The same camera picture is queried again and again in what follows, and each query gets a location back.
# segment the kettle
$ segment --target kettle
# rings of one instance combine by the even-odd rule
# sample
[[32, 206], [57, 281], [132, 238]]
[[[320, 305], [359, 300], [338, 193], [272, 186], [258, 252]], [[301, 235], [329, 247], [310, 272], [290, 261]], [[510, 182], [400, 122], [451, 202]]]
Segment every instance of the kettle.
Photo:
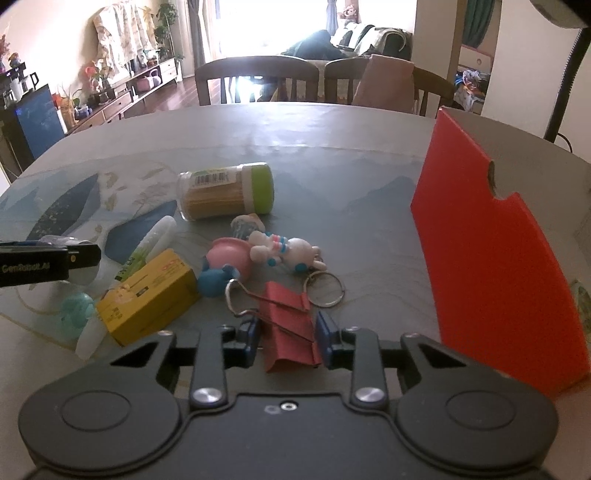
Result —
[[20, 79], [23, 95], [31, 90], [35, 90], [39, 84], [39, 77], [37, 72], [33, 72], [30, 75], [25, 75]]

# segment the metal screw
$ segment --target metal screw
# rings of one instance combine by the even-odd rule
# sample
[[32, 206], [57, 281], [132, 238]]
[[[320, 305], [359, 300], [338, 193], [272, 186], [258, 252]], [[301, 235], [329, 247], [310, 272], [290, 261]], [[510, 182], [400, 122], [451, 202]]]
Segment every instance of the metal screw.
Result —
[[386, 393], [380, 388], [363, 387], [355, 392], [355, 397], [359, 401], [373, 403], [383, 400], [386, 397]]
[[199, 388], [193, 392], [193, 400], [199, 403], [215, 403], [222, 399], [222, 392], [217, 388]]
[[292, 401], [285, 401], [281, 404], [281, 409], [285, 411], [294, 411], [297, 409], [297, 403]]

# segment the yellow cardboard box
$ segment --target yellow cardboard box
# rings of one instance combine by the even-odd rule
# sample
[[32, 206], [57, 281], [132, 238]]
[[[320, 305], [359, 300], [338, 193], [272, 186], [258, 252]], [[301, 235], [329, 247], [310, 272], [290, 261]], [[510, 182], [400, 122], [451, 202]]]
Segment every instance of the yellow cardboard box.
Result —
[[195, 273], [168, 249], [109, 290], [96, 309], [113, 338], [129, 345], [166, 327], [198, 298]]

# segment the houseplant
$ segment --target houseplant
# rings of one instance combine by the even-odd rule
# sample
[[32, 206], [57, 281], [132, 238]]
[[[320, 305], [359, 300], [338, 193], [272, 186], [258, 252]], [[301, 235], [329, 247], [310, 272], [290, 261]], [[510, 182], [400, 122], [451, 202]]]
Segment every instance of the houseplant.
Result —
[[160, 59], [175, 58], [182, 60], [184, 57], [174, 52], [173, 38], [170, 33], [170, 27], [174, 25], [178, 18], [177, 8], [174, 4], [163, 3], [160, 5], [156, 17], [160, 20], [160, 25], [154, 28], [154, 36], [160, 45]]

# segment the teal plastic object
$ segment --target teal plastic object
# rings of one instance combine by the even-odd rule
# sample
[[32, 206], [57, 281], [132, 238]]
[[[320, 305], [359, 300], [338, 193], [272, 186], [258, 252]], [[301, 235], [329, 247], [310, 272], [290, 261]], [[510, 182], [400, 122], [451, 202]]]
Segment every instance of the teal plastic object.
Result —
[[72, 339], [78, 338], [88, 319], [96, 313], [95, 302], [84, 292], [74, 293], [61, 304], [61, 327]]

